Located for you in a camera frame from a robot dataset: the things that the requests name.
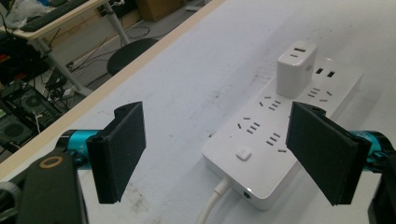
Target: power outlet socket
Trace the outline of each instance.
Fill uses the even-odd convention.
[[[312,79],[294,101],[316,105],[333,118],[357,88],[363,70],[317,59]],[[274,77],[205,144],[205,164],[260,210],[274,203],[300,170],[286,147],[291,99],[276,94]]]

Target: power cord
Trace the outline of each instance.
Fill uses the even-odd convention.
[[[204,210],[202,210],[201,215],[198,217],[196,224],[205,224],[207,217],[209,217],[210,211],[212,211],[216,202],[221,198],[221,196],[231,187],[231,180],[224,177],[221,182],[215,187],[213,194],[210,196],[209,201],[207,201]]]
[[[41,133],[40,124],[38,123],[38,119],[43,117],[43,116],[42,115],[37,115],[34,110],[33,110],[33,115],[35,116],[35,126],[37,127],[37,131],[38,131],[38,133]]]

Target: floor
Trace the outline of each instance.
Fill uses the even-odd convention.
[[[201,6],[202,0],[186,0],[186,7]],[[183,21],[193,15],[194,11],[186,10],[181,8],[171,15],[163,18],[160,21],[139,21],[132,27],[126,30],[126,34],[131,41],[141,38],[155,38],[161,39],[162,37],[169,34],[173,29],[178,27]],[[71,70],[77,77],[78,81],[85,87],[96,90],[112,76],[106,70],[106,62],[112,53],[120,48],[120,38],[114,37],[102,44],[99,48],[89,52],[87,55],[73,62]],[[49,80],[52,71],[44,73],[35,79],[36,88],[47,96],[49,93],[45,90],[45,83]],[[67,90],[71,87],[70,83],[64,85],[64,89]],[[58,108],[66,112],[68,109],[77,105],[83,99],[78,94],[70,94],[63,99],[62,102],[55,102]],[[0,162],[4,161],[11,155],[7,150],[0,149]]]
[[[202,0],[186,1],[186,6],[200,6]],[[194,11],[186,10],[184,7],[163,18],[160,21],[140,21],[126,30],[126,34],[131,41],[141,38],[161,39],[178,27],[183,21],[193,15]],[[106,70],[106,63],[112,53],[121,46],[120,38],[117,36],[107,41],[99,49],[87,54],[85,57],[74,62],[73,74],[87,88],[96,90],[103,83],[111,78]],[[73,105],[80,101],[81,97],[74,97]]]

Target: usb port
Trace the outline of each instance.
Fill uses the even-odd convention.
[[[297,50],[297,51],[300,51],[300,52],[305,52],[305,49],[294,48],[294,50]]]

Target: metal table leg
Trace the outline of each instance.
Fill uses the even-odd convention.
[[[125,34],[125,31],[122,29],[122,26],[120,24],[119,19],[117,18],[116,13],[113,11],[113,8],[111,8],[110,4],[108,2],[103,4],[103,7],[106,10],[106,14],[108,19],[111,22],[111,25],[113,25],[114,29],[119,33],[120,39],[124,45],[127,45],[131,43],[129,41],[128,36]]]

